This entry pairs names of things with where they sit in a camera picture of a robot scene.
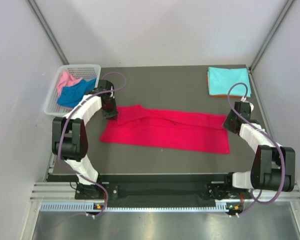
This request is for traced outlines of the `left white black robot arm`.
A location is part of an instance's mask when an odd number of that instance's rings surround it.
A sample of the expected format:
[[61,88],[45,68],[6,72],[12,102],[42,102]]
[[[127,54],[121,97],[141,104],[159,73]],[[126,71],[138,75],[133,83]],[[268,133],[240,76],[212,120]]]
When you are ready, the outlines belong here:
[[62,166],[78,177],[76,190],[95,199],[104,193],[104,187],[98,183],[99,173],[88,157],[86,125],[98,111],[107,120],[118,117],[113,90],[112,82],[100,80],[97,87],[87,91],[72,111],[52,121],[52,153],[64,161]]

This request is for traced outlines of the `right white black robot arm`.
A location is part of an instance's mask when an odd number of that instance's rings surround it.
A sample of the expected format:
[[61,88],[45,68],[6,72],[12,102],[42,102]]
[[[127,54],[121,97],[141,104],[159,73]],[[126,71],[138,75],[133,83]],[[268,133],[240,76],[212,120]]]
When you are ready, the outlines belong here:
[[246,172],[230,172],[223,183],[210,183],[210,197],[235,198],[249,190],[291,192],[295,187],[296,152],[272,140],[262,126],[251,119],[253,104],[237,101],[223,127],[241,137],[255,153],[252,168]]

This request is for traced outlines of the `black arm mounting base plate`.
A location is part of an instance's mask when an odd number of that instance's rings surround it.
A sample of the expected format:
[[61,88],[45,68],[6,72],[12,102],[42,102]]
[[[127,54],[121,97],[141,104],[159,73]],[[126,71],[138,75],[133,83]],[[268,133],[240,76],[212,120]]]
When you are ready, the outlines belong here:
[[245,189],[211,182],[107,182],[101,186],[107,190],[112,205],[128,198],[128,202],[135,202],[135,205],[155,205],[161,198],[163,203],[178,202],[183,197],[191,201],[209,201],[239,198],[248,193]]

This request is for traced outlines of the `red t shirt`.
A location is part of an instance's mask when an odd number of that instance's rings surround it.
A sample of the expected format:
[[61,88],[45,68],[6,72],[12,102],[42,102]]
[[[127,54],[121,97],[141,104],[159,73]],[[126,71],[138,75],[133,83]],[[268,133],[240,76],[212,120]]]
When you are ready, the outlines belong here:
[[151,109],[142,105],[118,107],[100,141],[112,144],[169,148],[228,155],[230,144],[223,127],[225,115]]

